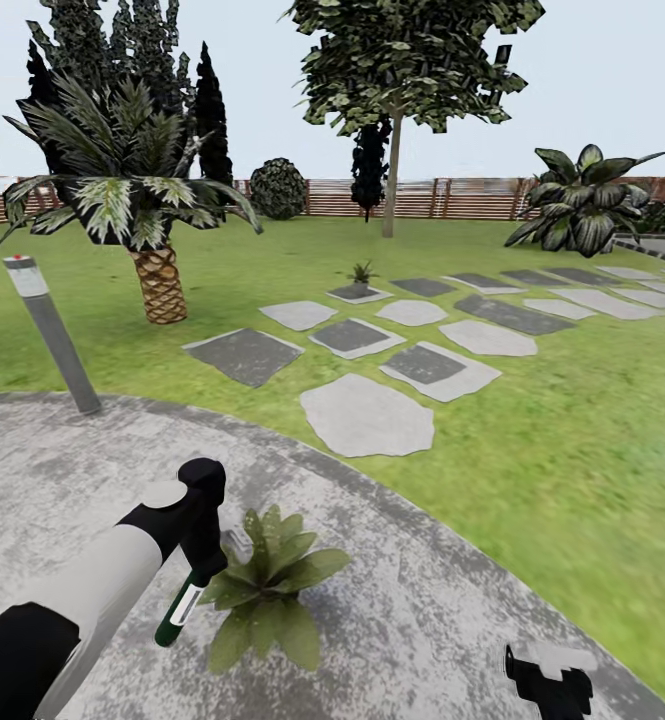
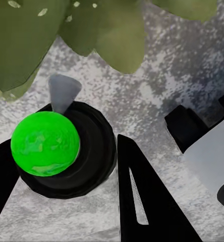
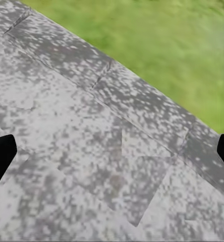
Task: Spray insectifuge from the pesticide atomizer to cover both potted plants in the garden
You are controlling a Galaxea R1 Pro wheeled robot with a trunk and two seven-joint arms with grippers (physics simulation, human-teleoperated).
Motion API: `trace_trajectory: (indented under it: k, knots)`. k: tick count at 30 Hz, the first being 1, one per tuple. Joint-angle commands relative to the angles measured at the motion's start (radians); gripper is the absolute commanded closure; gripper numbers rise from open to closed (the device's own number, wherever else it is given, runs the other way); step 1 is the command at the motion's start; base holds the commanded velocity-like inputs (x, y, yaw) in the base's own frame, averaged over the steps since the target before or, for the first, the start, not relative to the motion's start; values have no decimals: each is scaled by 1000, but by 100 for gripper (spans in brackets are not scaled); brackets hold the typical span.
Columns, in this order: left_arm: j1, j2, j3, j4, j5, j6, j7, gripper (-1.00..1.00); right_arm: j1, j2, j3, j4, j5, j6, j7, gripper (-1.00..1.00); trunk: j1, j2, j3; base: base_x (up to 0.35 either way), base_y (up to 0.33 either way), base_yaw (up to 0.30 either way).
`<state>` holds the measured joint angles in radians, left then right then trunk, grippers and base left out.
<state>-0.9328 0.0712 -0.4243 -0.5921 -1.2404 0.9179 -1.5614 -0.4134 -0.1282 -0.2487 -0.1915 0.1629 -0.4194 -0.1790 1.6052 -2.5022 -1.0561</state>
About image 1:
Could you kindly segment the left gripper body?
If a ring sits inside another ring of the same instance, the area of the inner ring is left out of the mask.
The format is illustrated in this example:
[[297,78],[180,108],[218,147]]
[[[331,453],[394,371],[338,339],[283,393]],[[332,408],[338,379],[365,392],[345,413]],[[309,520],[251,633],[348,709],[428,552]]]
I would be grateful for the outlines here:
[[216,526],[212,530],[200,534],[188,534],[182,540],[181,549],[191,563],[193,571],[199,583],[206,583],[213,576],[227,569],[228,559],[220,544],[220,528]]

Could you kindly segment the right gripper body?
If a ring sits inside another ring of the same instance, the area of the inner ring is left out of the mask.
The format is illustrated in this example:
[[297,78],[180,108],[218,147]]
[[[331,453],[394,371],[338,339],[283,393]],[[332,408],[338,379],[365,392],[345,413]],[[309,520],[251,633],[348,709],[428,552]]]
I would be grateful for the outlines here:
[[582,674],[563,668],[563,681],[554,681],[543,677],[539,664],[526,661],[514,662],[514,672],[518,680],[519,697],[537,702],[541,713],[542,706],[548,700],[560,698],[578,709],[580,716],[591,715],[587,682]]

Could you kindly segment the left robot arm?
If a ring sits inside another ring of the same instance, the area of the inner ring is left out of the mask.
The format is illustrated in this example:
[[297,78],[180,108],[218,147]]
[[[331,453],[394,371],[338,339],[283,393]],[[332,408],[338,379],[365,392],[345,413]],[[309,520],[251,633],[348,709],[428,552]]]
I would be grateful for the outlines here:
[[54,720],[81,687],[157,569],[181,546],[199,583],[242,563],[253,540],[219,521],[225,469],[191,459],[65,567],[0,610],[0,720]]

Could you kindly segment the insectifuge atomizer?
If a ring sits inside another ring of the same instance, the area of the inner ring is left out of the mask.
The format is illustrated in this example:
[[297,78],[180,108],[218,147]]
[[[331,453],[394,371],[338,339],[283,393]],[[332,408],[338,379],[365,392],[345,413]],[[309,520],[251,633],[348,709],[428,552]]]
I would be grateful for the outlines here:
[[204,592],[204,584],[199,583],[195,572],[191,571],[189,577],[181,583],[180,588],[174,594],[168,604],[167,615],[163,617],[163,621],[155,631],[154,639],[157,645],[171,647],[175,643]]

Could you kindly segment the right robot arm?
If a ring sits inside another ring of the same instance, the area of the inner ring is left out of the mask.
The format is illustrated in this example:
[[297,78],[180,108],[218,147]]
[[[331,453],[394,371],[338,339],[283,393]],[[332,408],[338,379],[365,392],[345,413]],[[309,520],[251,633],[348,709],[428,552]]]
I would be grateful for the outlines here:
[[538,703],[543,720],[584,720],[591,715],[591,678],[585,671],[599,669],[597,658],[588,651],[540,643],[540,663],[514,658],[506,646],[507,677],[514,679],[519,697]]

